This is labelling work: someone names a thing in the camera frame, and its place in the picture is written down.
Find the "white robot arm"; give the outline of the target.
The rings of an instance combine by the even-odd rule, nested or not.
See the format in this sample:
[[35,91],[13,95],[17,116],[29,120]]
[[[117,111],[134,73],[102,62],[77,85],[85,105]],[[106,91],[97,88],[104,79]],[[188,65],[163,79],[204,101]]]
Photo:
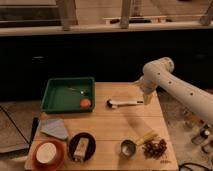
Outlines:
[[173,70],[174,62],[169,57],[148,62],[134,84],[145,95],[160,86],[206,123],[213,124],[213,95],[172,75]]

